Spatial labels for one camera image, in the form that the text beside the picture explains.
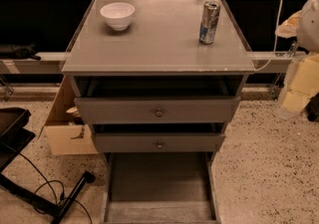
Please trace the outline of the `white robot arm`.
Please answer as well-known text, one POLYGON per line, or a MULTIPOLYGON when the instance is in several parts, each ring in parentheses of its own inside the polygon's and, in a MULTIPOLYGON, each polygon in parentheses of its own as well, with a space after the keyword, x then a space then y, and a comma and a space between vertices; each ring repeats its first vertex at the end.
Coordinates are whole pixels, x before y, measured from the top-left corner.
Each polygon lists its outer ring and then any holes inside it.
POLYGON ((302 54, 288 66, 284 89, 279 95, 283 112, 300 113, 319 93, 319 0, 307 0, 275 31, 281 38, 296 38, 302 54))

